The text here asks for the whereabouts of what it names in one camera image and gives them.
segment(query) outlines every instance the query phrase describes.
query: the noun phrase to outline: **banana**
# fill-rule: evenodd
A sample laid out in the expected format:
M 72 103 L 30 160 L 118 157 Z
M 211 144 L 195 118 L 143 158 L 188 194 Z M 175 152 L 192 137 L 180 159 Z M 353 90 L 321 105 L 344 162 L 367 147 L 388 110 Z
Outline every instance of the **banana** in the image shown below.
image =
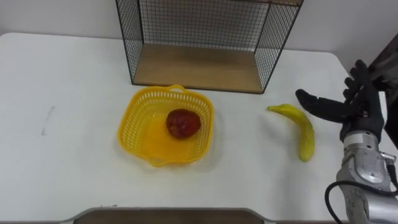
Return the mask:
M 298 147 L 298 156 L 303 162 L 309 161 L 315 150 L 315 139 L 312 123 L 307 118 L 305 113 L 290 104 L 269 106 L 267 109 L 290 118 L 298 126 L 300 126 L 301 134 Z

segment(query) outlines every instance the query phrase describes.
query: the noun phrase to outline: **white wall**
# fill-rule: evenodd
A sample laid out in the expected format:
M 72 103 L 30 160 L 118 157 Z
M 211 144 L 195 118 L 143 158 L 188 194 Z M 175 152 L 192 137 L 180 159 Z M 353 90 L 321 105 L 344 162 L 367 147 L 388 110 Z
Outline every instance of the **white wall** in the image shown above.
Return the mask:
M 398 33 L 395 21 L 397 0 L 305 0 L 286 48 L 332 52 L 350 68 L 377 57 Z M 0 0 L 6 32 L 121 38 L 114 0 Z

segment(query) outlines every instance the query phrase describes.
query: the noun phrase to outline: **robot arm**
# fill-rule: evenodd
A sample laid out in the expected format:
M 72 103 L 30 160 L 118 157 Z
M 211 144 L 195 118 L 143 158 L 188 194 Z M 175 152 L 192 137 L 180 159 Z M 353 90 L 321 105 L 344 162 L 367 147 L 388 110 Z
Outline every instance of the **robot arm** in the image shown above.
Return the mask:
M 384 126 L 379 93 L 373 87 L 367 66 L 360 60 L 346 78 L 344 103 L 317 98 L 304 90 L 296 97 L 309 113 L 343 124 L 340 140 L 344 158 L 337 181 L 325 191 L 325 202 L 337 223 L 341 223 L 329 203 L 329 193 L 339 186 L 345 197 L 346 213 L 351 224 L 398 223 L 398 188 L 394 163 L 396 157 L 379 151 Z

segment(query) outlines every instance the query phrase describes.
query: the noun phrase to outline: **gray mark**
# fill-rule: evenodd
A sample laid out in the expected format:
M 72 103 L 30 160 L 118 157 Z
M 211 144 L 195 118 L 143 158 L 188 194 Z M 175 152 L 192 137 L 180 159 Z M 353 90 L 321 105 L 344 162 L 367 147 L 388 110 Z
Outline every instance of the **gray mark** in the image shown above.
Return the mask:
M 100 205 L 100 207 L 117 207 L 118 205 L 107 205 L 107 206 L 104 206 L 104 205 Z
M 49 121 L 49 119 L 50 119 L 50 116 L 51 116 L 51 114 L 52 114 L 52 111 L 53 111 L 54 109 L 55 109 L 55 106 L 52 106 L 52 107 L 50 108 L 49 112 L 47 113 L 47 117 L 45 118 L 44 126 L 43 126 L 43 129 L 42 129 L 42 136 L 46 136 L 46 135 L 47 135 L 47 133 L 45 132 L 45 126 L 46 126 L 46 124 L 48 123 L 48 121 Z

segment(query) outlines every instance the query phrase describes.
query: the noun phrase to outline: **plastic basket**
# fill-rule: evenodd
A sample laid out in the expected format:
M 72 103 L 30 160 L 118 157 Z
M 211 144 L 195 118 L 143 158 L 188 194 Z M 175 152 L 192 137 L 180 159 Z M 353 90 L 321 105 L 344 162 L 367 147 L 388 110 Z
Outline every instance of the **plastic basket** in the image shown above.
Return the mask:
M 176 139 L 166 128 L 167 115 L 179 108 L 200 116 L 201 128 L 188 139 Z M 199 93 L 180 85 L 147 87 L 130 101 L 119 127 L 118 141 L 126 152 L 156 167 L 193 162 L 203 157 L 210 146 L 213 117 L 213 105 Z

